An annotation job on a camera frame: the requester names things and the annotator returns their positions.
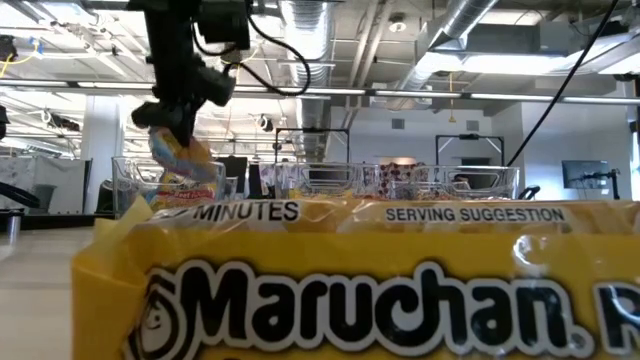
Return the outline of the black station frame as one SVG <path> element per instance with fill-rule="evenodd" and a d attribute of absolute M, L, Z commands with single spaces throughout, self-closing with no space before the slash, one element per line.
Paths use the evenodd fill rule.
<path fill-rule="evenodd" d="M 278 162 L 278 155 L 281 153 L 281 144 L 285 141 L 280 141 L 279 135 L 281 132 L 300 132 L 304 135 L 316 135 L 326 133 L 344 133 L 346 136 L 346 162 L 351 160 L 351 133 L 347 128 L 315 128 L 315 127 L 298 127 L 298 128 L 276 128 L 275 140 L 272 144 L 274 150 L 274 162 Z"/>
<path fill-rule="evenodd" d="M 451 143 L 454 139 L 460 141 L 480 141 L 486 140 L 500 155 L 500 165 L 504 167 L 506 165 L 505 160 L 505 140 L 502 136 L 486 136 L 478 133 L 468 133 L 459 135 L 436 135 L 435 136 L 435 162 L 440 164 L 440 153 Z"/>

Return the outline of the clear plastic bin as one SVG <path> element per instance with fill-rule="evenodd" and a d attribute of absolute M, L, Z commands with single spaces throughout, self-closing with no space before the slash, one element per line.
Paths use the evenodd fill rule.
<path fill-rule="evenodd" d="M 214 164 L 220 174 L 215 180 L 205 182 L 216 183 L 218 186 L 213 202 L 228 200 L 235 192 L 237 178 L 227 178 L 225 166 L 217 162 Z M 114 213 L 123 215 L 137 199 L 145 200 L 145 195 L 159 185 L 160 177 L 165 172 L 169 171 L 152 159 L 114 157 L 112 159 Z"/>
<path fill-rule="evenodd" d="M 518 192 L 518 168 L 415 165 L 409 183 L 393 200 L 510 200 Z"/>
<path fill-rule="evenodd" d="M 281 162 L 259 167 L 261 186 L 276 199 L 374 199 L 378 165 Z"/>

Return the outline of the grey rectangular duct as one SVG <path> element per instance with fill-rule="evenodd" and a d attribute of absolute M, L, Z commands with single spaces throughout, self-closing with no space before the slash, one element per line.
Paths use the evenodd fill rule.
<path fill-rule="evenodd" d="M 423 32 L 416 41 L 416 52 L 441 55 L 433 71 L 526 76 L 564 75 L 578 59 L 583 60 L 583 73 L 610 74 L 612 66 L 640 53 L 640 26 L 610 22 L 590 44 L 593 34 L 563 22 L 479 24 L 459 38 L 442 30 Z"/>

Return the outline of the black fire noodle pack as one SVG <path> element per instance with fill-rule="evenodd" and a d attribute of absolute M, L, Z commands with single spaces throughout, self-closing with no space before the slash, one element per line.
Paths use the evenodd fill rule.
<path fill-rule="evenodd" d="M 387 200 L 396 199 L 402 188 L 410 181 L 416 168 L 415 164 L 398 164 L 391 162 L 379 166 L 378 195 Z"/>

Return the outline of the yellow chicken ramen pack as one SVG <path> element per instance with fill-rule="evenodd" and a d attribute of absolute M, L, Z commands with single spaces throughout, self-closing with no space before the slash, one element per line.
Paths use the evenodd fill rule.
<path fill-rule="evenodd" d="M 640 202 L 137 205 L 72 310 L 73 360 L 640 360 Z"/>

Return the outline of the grey office chair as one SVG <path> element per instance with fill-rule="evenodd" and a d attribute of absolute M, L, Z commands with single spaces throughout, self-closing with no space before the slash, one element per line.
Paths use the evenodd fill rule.
<path fill-rule="evenodd" d="M 30 215 L 45 215 L 49 213 L 50 204 L 53 199 L 55 185 L 36 184 L 33 187 L 33 195 L 39 200 L 39 205 L 29 209 Z"/>

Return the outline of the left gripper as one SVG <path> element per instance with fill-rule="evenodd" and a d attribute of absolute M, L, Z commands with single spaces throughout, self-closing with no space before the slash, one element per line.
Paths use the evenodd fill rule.
<path fill-rule="evenodd" d="M 235 79 L 226 73 L 207 67 L 193 55 L 186 58 L 152 58 L 155 85 L 152 92 L 161 101 L 177 105 L 176 122 L 170 130 L 182 147 L 188 147 L 193 136 L 198 107 L 205 101 L 225 106 L 235 89 Z M 144 102 L 131 113 L 138 128 L 168 127 L 169 113 L 161 103 Z"/>

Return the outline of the long linear ceiling light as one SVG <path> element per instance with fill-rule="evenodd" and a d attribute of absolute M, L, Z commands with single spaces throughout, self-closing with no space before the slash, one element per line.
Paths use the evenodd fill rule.
<path fill-rule="evenodd" d="M 72 81 L 72 80 L 38 80 L 1 78 L 0 88 L 20 91 L 61 91 L 65 93 L 83 94 L 130 94 L 150 95 L 153 83 L 149 82 L 105 82 L 105 81 Z M 553 96 L 530 94 L 474 93 L 474 92 L 440 92 L 440 91 L 405 91 L 374 88 L 308 88 L 303 97 L 328 98 L 338 97 L 382 97 L 401 99 L 447 99 L 469 101 L 504 101 L 549 103 Z M 640 106 L 640 98 L 604 97 L 604 96 L 560 96 L 560 104 Z"/>

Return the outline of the black aluminium frame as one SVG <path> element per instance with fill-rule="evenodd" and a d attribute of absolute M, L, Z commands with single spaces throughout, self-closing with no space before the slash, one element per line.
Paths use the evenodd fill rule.
<path fill-rule="evenodd" d="M 52 230 L 93 226 L 97 219 L 114 220 L 113 213 L 28 214 L 25 209 L 0 210 L 0 245 L 14 244 L 28 230 Z"/>

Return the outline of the blue beef ramen pack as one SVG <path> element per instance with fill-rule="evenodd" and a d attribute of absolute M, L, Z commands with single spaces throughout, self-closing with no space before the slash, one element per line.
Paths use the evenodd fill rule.
<path fill-rule="evenodd" d="M 165 172 L 159 185 L 145 195 L 145 200 L 153 211 L 191 207 L 213 202 L 217 190 L 216 183 L 194 181 Z"/>
<path fill-rule="evenodd" d="M 152 158 L 171 173 L 195 181 L 213 181 L 220 174 L 209 149 L 194 137 L 182 145 L 170 129 L 152 127 L 149 148 Z"/>

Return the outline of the wall-mounted monitor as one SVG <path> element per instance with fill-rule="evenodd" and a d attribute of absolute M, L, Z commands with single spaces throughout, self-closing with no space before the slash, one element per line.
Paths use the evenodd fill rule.
<path fill-rule="evenodd" d="M 610 168 L 602 160 L 563 160 L 562 177 L 565 189 L 604 189 Z"/>

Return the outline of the black monitor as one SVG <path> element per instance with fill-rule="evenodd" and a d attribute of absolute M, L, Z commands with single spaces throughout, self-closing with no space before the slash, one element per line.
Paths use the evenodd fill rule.
<path fill-rule="evenodd" d="M 246 157 L 227 156 L 218 157 L 216 161 L 225 166 L 227 178 L 237 178 L 236 192 L 243 193 L 245 190 L 248 159 Z"/>

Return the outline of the grey partition wall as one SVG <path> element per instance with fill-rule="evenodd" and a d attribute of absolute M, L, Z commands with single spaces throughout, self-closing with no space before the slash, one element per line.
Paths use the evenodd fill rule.
<path fill-rule="evenodd" d="M 55 185 L 51 215 L 82 214 L 90 162 L 36 157 L 0 157 L 0 182 L 33 195 L 36 184 Z"/>

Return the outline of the silver round duct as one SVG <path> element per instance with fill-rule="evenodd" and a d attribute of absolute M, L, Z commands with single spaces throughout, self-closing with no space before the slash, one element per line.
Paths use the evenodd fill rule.
<path fill-rule="evenodd" d="M 320 0 L 279 0 L 284 21 L 284 39 L 308 62 L 310 87 L 321 88 L 329 84 L 330 69 L 320 65 L 329 59 L 330 36 L 333 30 L 333 4 Z M 304 65 L 290 65 L 292 83 L 302 87 L 307 81 Z M 330 127 L 330 101 L 296 98 L 296 121 L 299 128 L 328 129 Z M 326 132 L 300 134 L 302 155 L 306 162 L 322 162 L 326 153 Z"/>
<path fill-rule="evenodd" d="M 427 22 L 415 42 L 415 64 L 395 90 L 420 91 L 436 73 L 462 70 L 468 36 L 499 0 L 448 0 L 446 11 Z"/>

